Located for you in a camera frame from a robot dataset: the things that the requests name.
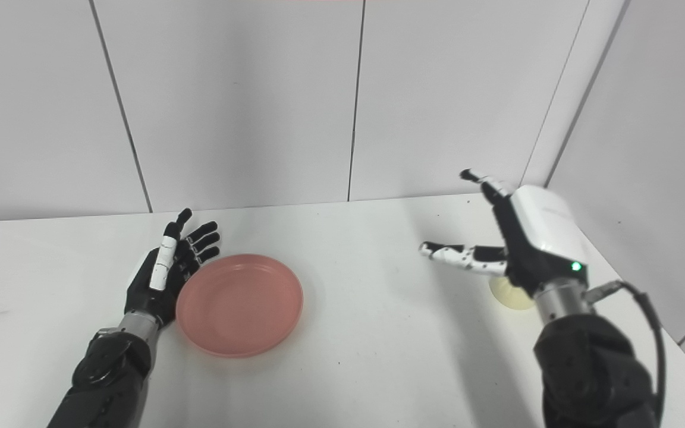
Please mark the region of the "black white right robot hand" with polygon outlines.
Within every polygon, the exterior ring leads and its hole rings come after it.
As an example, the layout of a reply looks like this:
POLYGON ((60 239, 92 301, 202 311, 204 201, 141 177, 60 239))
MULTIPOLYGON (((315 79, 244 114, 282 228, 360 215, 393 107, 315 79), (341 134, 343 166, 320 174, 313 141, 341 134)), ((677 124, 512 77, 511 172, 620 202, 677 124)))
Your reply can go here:
POLYGON ((588 288, 585 245, 563 198, 533 185, 507 190, 474 168, 463 170, 460 178, 480 186, 503 246, 449 246, 425 241, 419 246, 419 254, 460 270, 505 276, 530 298, 560 282, 588 288))

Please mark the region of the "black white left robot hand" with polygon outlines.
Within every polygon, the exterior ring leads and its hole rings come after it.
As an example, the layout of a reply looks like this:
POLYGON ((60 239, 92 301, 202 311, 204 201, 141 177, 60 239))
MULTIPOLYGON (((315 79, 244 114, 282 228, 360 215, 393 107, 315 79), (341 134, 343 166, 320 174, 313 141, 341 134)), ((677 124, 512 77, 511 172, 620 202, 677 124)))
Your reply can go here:
POLYGON ((166 225, 159 246, 150 250, 126 290, 123 311, 151 317, 158 330, 175 320, 183 285, 220 254, 217 222, 204 223, 183 235, 192 216, 192 210, 186 208, 166 225))

